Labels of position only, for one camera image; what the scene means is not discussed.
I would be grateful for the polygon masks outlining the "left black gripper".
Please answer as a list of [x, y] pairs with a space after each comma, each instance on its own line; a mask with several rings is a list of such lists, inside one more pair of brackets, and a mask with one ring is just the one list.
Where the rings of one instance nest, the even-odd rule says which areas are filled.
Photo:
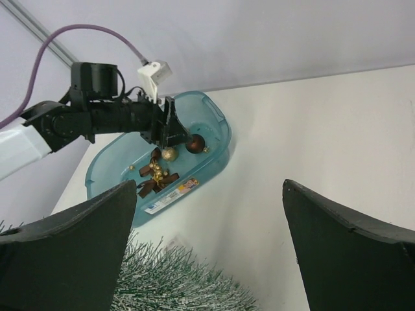
[[121, 132], [138, 132], [146, 142], [164, 148], [187, 144], [192, 140], [189, 130], [177, 116], [172, 97], [153, 103], [144, 92], [137, 92], [135, 100], [130, 95], [131, 92], [127, 92], [121, 101]]

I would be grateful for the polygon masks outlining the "dark brown ball ornament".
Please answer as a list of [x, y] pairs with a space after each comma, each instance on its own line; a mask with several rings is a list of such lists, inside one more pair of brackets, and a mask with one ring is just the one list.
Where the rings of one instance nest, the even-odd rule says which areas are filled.
[[185, 144], [185, 148], [192, 154], [199, 154], [206, 147], [205, 139], [200, 134], [192, 134], [191, 140]]

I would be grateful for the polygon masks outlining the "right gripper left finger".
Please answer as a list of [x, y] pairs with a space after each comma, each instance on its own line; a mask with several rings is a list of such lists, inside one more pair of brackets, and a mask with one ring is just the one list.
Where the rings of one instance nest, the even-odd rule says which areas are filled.
[[1, 233], [2, 310], [109, 310], [136, 183]]

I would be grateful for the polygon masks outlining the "small frosted christmas tree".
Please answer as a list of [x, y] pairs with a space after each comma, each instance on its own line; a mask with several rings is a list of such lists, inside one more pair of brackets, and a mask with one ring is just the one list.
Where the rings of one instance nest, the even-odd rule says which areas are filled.
[[192, 250], [128, 237], [109, 310], [257, 310], [249, 290]]

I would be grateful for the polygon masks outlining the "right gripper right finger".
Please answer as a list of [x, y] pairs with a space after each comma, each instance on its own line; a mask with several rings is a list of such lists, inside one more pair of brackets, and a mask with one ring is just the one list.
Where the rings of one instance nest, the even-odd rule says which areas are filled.
[[283, 208], [311, 310], [413, 310], [414, 231], [286, 179]]

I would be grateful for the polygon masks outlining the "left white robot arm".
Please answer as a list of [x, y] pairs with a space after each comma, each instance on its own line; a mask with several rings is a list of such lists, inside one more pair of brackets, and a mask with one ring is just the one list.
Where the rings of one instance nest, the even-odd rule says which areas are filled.
[[124, 78], [116, 65], [77, 62], [71, 86], [58, 101], [43, 101], [19, 114], [24, 120], [1, 132], [1, 178], [57, 152], [83, 136], [94, 143], [98, 134], [137, 132], [160, 149], [190, 143], [179, 121], [175, 101], [150, 98], [141, 90], [131, 100], [118, 88]]

